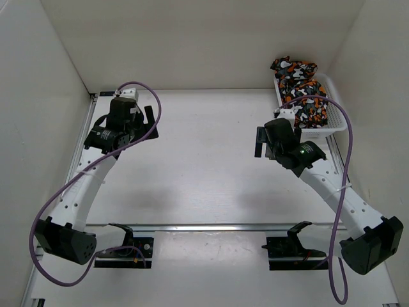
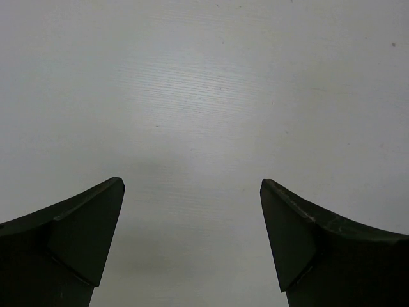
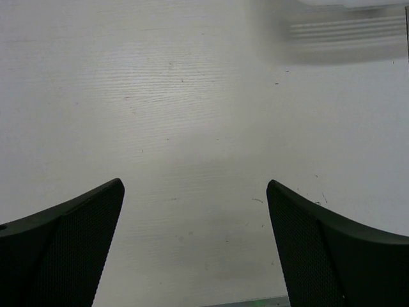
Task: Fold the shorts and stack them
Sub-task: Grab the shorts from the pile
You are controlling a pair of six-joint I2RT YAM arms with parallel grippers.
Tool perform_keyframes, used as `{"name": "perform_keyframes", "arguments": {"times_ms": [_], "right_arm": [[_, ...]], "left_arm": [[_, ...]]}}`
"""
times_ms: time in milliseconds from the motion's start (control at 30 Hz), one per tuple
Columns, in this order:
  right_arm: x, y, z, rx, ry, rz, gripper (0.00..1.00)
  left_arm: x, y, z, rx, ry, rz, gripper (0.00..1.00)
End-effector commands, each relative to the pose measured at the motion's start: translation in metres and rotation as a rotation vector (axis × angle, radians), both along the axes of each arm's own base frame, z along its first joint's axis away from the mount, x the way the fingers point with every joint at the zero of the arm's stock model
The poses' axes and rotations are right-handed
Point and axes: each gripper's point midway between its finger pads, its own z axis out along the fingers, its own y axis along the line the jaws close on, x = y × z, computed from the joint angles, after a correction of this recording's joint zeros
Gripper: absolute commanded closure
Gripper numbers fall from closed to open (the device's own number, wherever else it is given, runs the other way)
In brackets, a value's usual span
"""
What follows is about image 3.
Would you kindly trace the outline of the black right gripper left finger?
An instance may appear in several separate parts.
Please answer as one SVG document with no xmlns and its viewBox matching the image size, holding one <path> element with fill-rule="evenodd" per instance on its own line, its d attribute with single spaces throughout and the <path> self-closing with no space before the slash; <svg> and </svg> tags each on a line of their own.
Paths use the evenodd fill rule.
<svg viewBox="0 0 409 307">
<path fill-rule="evenodd" d="M 1 306 L 91 306 L 120 216 L 115 178 L 1 225 Z"/>
</svg>

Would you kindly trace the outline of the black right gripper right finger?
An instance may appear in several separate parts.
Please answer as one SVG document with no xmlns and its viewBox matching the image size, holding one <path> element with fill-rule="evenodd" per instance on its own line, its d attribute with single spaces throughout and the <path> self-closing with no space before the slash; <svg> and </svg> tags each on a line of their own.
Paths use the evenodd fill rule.
<svg viewBox="0 0 409 307">
<path fill-rule="evenodd" d="M 291 306 L 408 306 L 408 237 L 348 219 L 279 182 L 266 189 Z"/>
</svg>

